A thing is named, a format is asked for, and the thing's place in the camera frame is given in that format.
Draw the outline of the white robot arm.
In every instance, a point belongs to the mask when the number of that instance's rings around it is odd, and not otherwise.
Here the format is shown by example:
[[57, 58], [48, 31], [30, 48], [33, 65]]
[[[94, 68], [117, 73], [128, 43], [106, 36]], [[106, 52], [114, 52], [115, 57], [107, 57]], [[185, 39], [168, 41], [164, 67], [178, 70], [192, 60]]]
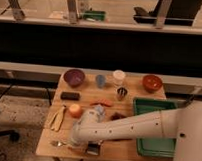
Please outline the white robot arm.
[[100, 113], [89, 109], [74, 123], [68, 143], [75, 147], [93, 141], [133, 138], [176, 139], [173, 161], [202, 161], [202, 102], [107, 122], [100, 122]]

